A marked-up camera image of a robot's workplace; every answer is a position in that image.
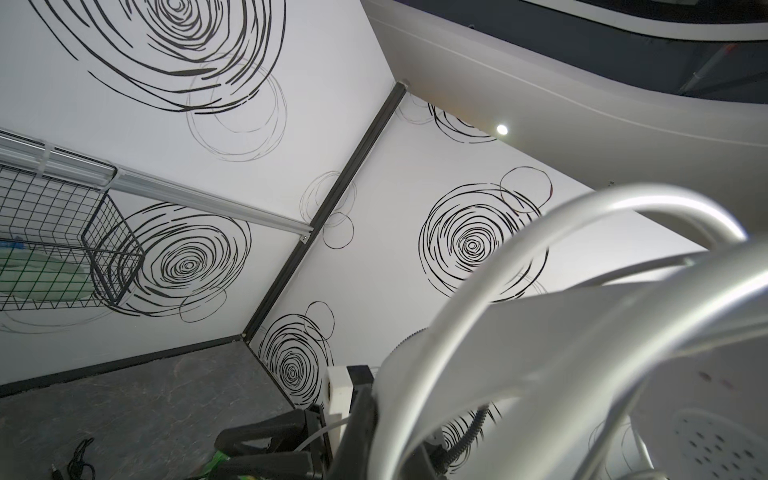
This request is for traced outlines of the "green snack packet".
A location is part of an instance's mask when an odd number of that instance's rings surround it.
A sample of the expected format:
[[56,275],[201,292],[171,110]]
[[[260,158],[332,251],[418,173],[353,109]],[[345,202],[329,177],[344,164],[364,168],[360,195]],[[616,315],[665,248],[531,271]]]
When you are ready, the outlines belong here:
[[185,480],[208,480],[212,472],[220,465],[231,459],[221,451],[215,451],[212,457],[201,467],[198,467]]

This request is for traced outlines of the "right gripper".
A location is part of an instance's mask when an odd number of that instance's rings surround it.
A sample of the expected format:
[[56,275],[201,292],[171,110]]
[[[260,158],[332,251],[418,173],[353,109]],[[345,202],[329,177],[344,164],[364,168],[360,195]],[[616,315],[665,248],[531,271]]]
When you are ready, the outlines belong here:
[[270,419],[226,429],[214,447],[226,458],[208,479],[322,479],[327,473],[326,435],[304,446],[325,426],[322,409],[294,409]]

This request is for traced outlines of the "white headphones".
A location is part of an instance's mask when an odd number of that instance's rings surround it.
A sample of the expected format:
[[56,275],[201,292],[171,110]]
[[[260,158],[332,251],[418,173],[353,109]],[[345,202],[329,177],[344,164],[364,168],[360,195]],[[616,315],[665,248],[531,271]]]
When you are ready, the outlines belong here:
[[[623,211],[687,220],[710,232],[714,250],[662,281],[493,303],[541,249]],[[395,478],[406,455],[443,422],[509,398],[510,413],[466,471],[543,479],[611,396],[766,287],[766,239],[749,238],[726,210],[695,192],[636,184],[566,203],[508,241],[426,331],[385,360],[374,384],[378,422],[367,475]]]

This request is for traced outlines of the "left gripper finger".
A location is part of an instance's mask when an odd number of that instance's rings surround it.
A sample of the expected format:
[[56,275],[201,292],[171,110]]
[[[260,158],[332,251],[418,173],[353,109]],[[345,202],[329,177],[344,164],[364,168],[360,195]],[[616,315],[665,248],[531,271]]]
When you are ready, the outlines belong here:
[[[358,392],[340,446],[326,473],[327,479],[370,479],[368,462],[378,422],[377,407],[371,391],[371,386],[364,386]],[[435,471],[423,446],[407,458],[398,476],[398,479],[434,478]]]

